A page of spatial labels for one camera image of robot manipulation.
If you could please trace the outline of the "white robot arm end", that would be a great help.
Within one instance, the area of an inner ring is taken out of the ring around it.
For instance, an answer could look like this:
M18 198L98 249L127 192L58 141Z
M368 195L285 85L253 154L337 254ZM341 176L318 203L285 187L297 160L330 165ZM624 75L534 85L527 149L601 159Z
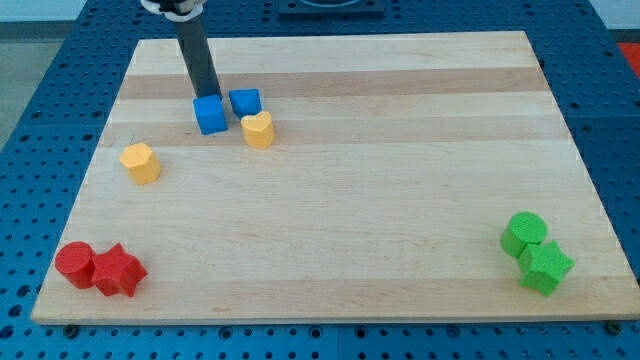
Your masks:
M163 15L172 22L187 22L203 12L207 0L140 0L150 13Z

